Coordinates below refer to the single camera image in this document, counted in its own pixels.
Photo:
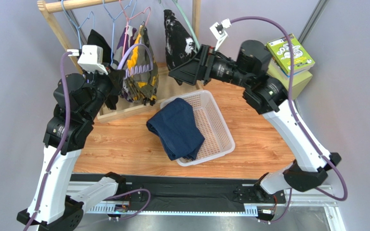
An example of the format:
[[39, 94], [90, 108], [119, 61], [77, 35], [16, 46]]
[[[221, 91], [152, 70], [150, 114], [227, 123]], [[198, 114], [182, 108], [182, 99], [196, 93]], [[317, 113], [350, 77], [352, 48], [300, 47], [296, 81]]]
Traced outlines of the lilac plastic hanger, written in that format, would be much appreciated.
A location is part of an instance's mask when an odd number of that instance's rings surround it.
[[[127, 67], [126, 69], [123, 69], [123, 67], [126, 64], [126, 61], [129, 57], [129, 55], [137, 48], [137, 47], [142, 47], [144, 48], [145, 53], [148, 55], [148, 59], [145, 61], [139, 61], [139, 57], [137, 58], [137, 62], [135, 65], [132, 67]], [[142, 44], [142, 43], [137, 43], [132, 45], [131, 47], [128, 48], [128, 50], [124, 53], [123, 57], [121, 58], [117, 70], [124, 70], [125, 71], [125, 77], [124, 79], [127, 79], [128, 77], [134, 76], [134, 75], [139, 75], [142, 73], [146, 72], [151, 72], [154, 69], [154, 64], [153, 64], [153, 57], [152, 54], [149, 50], [149, 48]]]

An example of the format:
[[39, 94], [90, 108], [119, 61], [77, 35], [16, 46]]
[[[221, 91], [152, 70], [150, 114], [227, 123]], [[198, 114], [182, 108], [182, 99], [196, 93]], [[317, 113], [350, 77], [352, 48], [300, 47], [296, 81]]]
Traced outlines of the dark blue denim trousers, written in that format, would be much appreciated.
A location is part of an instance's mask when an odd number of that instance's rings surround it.
[[205, 138], [198, 129], [193, 107], [176, 98], [146, 122], [147, 129], [157, 135], [170, 160], [194, 161]]

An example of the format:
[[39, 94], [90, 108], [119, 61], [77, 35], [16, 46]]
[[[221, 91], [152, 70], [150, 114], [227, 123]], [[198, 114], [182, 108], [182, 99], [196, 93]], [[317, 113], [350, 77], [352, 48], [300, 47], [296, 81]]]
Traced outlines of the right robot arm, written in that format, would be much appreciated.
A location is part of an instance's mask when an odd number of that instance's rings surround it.
[[244, 41], [236, 60], [202, 45], [189, 61], [169, 71], [169, 76], [180, 84], [216, 79], [243, 87], [246, 103], [281, 135], [295, 159], [285, 168], [259, 178], [254, 192], [261, 201], [289, 188], [299, 192], [318, 189], [328, 171], [335, 170], [341, 161], [338, 153], [317, 142], [297, 111], [290, 108], [286, 88], [267, 74], [271, 58], [265, 45], [256, 40]]

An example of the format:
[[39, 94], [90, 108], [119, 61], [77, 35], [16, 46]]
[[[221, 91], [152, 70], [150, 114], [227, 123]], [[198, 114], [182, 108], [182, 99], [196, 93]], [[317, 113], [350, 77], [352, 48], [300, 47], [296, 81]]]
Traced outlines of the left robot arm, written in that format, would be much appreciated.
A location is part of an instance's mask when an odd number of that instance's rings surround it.
[[73, 73], [59, 81], [53, 94], [57, 104], [43, 139], [39, 186], [30, 206], [18, 213], [19, 222], [39, 231], [72, 231], [86, 212], [125, 187], [122, 176], [109, 172], [76, 195], [67, 194], [94, 119], [104, 104], [115, 109], [124, 76], [122, 70], [108, 67], [103, 74]]

